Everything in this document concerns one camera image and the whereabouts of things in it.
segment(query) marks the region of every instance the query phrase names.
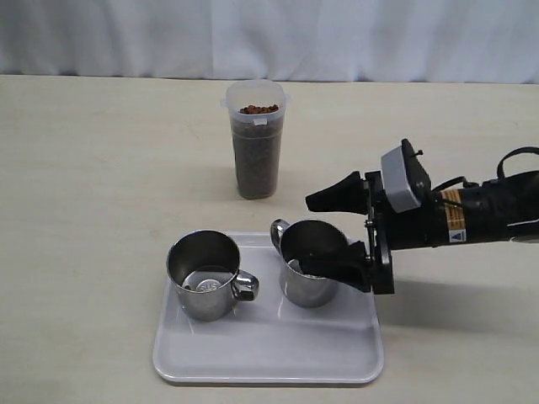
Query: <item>yellow label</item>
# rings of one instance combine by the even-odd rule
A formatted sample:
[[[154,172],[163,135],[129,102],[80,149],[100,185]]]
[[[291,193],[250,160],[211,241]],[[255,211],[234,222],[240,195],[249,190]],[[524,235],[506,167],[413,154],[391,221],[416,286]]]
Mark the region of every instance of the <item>yellow label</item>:
[[[461,203],[461,194],[458,189],[447,189],[441,191],[441,197],[445,200]],[[464,210],[460,206],[454,206],[444,203],[446,208],[447,230],[449,232],[449,242],[465,242],[466,241],[466,219],[464,218]]]

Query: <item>white backdrop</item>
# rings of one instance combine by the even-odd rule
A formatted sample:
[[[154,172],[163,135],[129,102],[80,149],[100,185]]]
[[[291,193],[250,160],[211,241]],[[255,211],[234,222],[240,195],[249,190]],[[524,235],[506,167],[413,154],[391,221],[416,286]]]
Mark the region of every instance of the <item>white backdrop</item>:
[[[0,72],[539,82],[537,0],[0,0]]]

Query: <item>white table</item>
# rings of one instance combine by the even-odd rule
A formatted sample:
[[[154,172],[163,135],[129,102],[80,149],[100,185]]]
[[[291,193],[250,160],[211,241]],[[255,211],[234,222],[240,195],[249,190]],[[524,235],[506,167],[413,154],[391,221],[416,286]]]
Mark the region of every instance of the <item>white table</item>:
[[[362,389],[175,387],[151,363],[169,246],[187,231],[321,217],[304,197],[403,137],[433,182],[494,178],[539,143],[539,87],[284,83],[277,194],[236,193],[228,82],[0,77],[0,402],[536,402],[539,250],[395,252],[377,298],[386,367]],[[509,160],[508,173],[537,169]]]

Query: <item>metal cup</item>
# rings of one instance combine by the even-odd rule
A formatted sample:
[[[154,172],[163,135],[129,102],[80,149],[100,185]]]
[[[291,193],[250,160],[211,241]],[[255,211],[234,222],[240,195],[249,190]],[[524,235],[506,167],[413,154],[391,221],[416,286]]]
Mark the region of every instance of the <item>metal cup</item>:
[[[273,245],[285,260],[280,271],[280,289],[286,298],[301,307],[319,307],[329,303],[339,283],[327,278],[302,274],[298,259],[308,255],[329,253],[346,247],[348,239],[325,221],[306,220],[292,225],[278,219],[269,231]]]
[[[238,301],[252,301],[259,280],[239,269],[240,252],[227,235],[194,231],[168,252],[167,272],[187,316],[205,322],[225,316]]]

